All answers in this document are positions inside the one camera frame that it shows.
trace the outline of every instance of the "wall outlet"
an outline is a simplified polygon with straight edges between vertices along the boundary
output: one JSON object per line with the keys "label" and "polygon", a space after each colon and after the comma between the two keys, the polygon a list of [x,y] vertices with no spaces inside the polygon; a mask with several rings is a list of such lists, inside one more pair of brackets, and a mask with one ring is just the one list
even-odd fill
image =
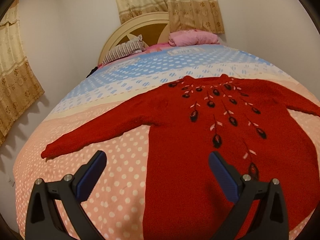
{"label": "wall outlet", "polygon": [[11,185],[11,187],[13,187],[15,184],[14,179],[10,178],[9,176],[7,176],[7,182]]}

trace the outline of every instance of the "metal screw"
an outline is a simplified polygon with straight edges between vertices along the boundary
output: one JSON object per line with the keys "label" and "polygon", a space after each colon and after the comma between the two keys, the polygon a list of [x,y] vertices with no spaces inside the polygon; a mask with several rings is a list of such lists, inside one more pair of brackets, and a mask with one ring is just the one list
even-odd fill
{"label": "metal screw", "polygon": [[41,183],[42,183],[42,179],[36,179],[36,182],[35,182],[36,185],[40,185]]}
{"label": "metal screw", "polygon": [[249,174],[244,174],[242,176],[242,179],[244,179],[244,181],[250,181],[251,180],[251,176]]}
{"label": "metal screw", "polygon": [[275,185],[279,185],[280,181],[279,181],[279,179],[274,178],[272,180],[272,183],[275,184]]}
{"label": "metal screw", "polygon": [[67,174],[66,176],[64,176],[63,178],[65,181],[70,181],[72,180],[72,175],[71,174]]}

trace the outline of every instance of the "striped pillow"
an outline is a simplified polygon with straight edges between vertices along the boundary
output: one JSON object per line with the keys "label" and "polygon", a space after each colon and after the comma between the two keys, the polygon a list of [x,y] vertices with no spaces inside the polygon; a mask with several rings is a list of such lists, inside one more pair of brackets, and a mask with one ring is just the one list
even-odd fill
{"label": "striped pillow", "polygon": [[113,49],[108,51],[108,53],[105,55],[103,59],[103,65],[108,64],[112,61],[115,61],[117,59],[127,57],[131,54],[133,54],[135,51],[141,50],[145,51],[146,49],[143,46],[142,42],[142,35],[140,34],[136,38],[127,41],[125,43],[121,43],[117,46],[115,46]]}

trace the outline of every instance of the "bed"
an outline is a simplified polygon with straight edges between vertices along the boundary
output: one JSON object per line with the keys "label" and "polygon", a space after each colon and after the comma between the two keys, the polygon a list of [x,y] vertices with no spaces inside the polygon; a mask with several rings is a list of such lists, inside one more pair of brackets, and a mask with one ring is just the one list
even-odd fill
{"label": "bed", "polygon": [[[111,35],[102,48],[98,63],[102,62],[107,51],[134,36],[142,34],[148,47],[167,42],[169,33],[167,13],[133,18]],[[28,201],[34,181],[37,178],[56,181],[65,174],[74,174],[97,150],[103,150],[108,156],[107,166],[82,207],[105,239],[143,239],[149,126],[142,125],[117,138],[91,144],[78,152],[54,159],[42,159],[40,154],[48,143],[135,95],[185,75],[201,78],[222,74],[270,80],[320,106],[314,95],[281,69],[259,57],[223,45],[163,48],[113,62],[98,69],[68,93],[36,128],[19,153],[13,172],[21,235],[25,233]],[[301,112],[289,112],[310,136],[319,153],[320,119]],[[77,238],[59,201],[57,207],[69,234]],[[298,235],[310,216],[290,231],[290,239]]]}

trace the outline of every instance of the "wooden headboard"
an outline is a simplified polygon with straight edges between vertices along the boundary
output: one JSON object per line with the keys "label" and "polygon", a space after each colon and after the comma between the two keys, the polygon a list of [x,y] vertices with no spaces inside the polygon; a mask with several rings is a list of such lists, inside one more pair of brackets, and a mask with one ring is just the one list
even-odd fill
{"label": "wooden headboard", "polygon": [[100,53],[98,64],[106,53],[118,44],[142,34],[145,47],[168,42],[170,34],[169,14],[155,12],[140,15],[122,24],[107,40]]}

